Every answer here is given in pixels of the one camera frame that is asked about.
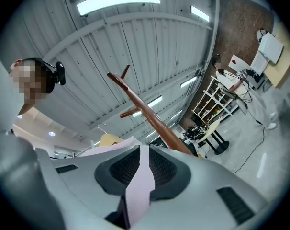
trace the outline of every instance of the white box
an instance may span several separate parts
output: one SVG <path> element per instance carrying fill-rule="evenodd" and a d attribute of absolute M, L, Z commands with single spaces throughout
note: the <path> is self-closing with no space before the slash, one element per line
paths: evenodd
<path fill-rule="evenodd" d="M 267 33 L 262 37 L 258 51 L 274 64 L 278 62 L 282 52 L 283 44 L 272 34 Z"/>
<path fill-rule="evenodd" d="M 254 70 L 258 75 L 261 75 L 267 65 L 268 59 L 266 59 L 259 51 L 257 51 L 256 56 L 250 65 L 251 69 Z"/>

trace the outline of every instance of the wooden rod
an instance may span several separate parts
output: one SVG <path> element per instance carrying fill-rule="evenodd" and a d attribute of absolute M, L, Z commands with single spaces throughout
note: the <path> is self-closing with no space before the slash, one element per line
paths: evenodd
<path fill-rule="evenodd" d="M 183 144 L 181 140 L 167 127 L 167 125 L 155 114 L 155 112 L 116 74 L 108 72 L 107 76 L 119 85 L 130 100 L 146 117 L 151 126 L 157 131 L 160 137 L 168 144 L 168 146 L 177 151 L 192 155 L 190 150 Z"/>
<path fill-rule="evenodd" d="M 123 117 L 128 117 L 128 116 L 130 116 L 130 115 L 132 115 L 132 114 L 135 114 L 135 113 L 137 113 L 137 112 L 139 112 L 139 111 L 140 111 L 139 108 L 135 107 L 135 108 L 130 109 L 130 110 L 124 112 L 124 113 L 121 113 L 121 114 L 120 114 L 120 117 L 121 117 L 121 118 L 123 118 Z"/>
<path fill-rule="evenodd" d="M 130 67 L 130 65 L 128 64 L 126 66 L 125 70 L 123 71 L 122 75 L 121 75 L 121 79 L 124 79 L 124 77 L 126 76 L 126 73 L 127 73 L 128 69 L 129 69 L 129 67 Z"/>

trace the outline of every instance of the chair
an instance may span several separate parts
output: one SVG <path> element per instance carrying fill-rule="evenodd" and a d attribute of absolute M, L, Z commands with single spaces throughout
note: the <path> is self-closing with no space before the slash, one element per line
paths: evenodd
<path fill-rule="evenodd" d="M 194 156 L 198 157 L 197 151 L 196 151 L 195 146 L 192 142 L 190 144 L 188 144 L 188 149 L 191 151 L 191 153 Z"/>

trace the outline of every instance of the fluorescent light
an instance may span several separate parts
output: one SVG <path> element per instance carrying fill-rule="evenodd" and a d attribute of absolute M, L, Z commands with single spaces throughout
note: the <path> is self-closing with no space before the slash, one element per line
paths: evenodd
<path fill-rule="evenodd" d="M 197 79 L 197 77 L 191 78 L 185 82 L 183 82 L 182 84 L 180 84 L 180 88 L 183 88 L 184 86 L 187 86 L 188 84 L 192 83 L 193 81 L 195 81 Z"/>
<path fill-rule="evenodd" d="M 190 12 L 203 18 L 204 20 L 206 20 L 207 22 L 210 22 L 210 18 L 207 14 L 205 14 L 204 12 L 200 11 L 199 9 L 196 9 L 193 6 L 190 6 Z"/>
<path fill-rule="evenodd" d="M 150 137 L 152 134 L 154 134 L 156 132 L 156 130 L 152 133 L 150 133 L 148 136 L 146 136 L 146 138 Z"/>
<path fill-rule="evenodd" d="M 86 0 L 77 4 L 80 15 L 96 10 L 127 3 L 160 3 L 160 0 Z"/>
<path fill-rule="evenodd" d="M 158 136 L 158 137 L 156 137 L 156 138 L 154 138 L 150 143 L 152 143 L 154 140 L 156 140 L 156 139 L 158 139 L 160 136 Z"/>
<path fill-rule="evenodd" d="M 179 111 L 179 112 L 177 112 L 175 115 L 173 115 L 173 116 L 170 118 L 170 120 L 172 120 L 174 117 L 176 117 L 177 115 L 179 115 L 181 112 L 182 112 L 182 110 Z"/>
<path fill-rule="evenodd" d="M 149 106 L 149 107 L 152 107 L 152 106 L 154 106 L 155 104 L 157 104 L 157 103 L 159 103 L 160 101 L 162 101 L 162 99 L 163 99 L 163 97 L 162 97 L 162 95 L 161 95 L 161 96 L 159 96 L 158 98 L 154 99 L 152 102 L 148 103 L 148 106 Z"/>
<path fill-rule="evenodd" d="M 141 112 L 134 113 L 134 114 L 132 114 L 132 117 L 139 116 L 140 114 L 141 114 Z"/>
<path fill-rule="evenodd" d="M 153 107 L 155 104 L 159 103 L 159 102 L 162 101 L 162 100 L 163 100 L 163 97 L 162 97 L 162 95 L 161 95 L 161 96 L 159 96 L 158 98 L 156 98 L 156 99 L 154 99 L 153 101 L 151 101 L 150 103 L 148 103 L 147 105 L 148 105 L 149 107 Z M 140 114 L 141 114 L 141 112 L 134 113 L 134 114 L 132 114 L 132 117 L 139 116 Z"/>

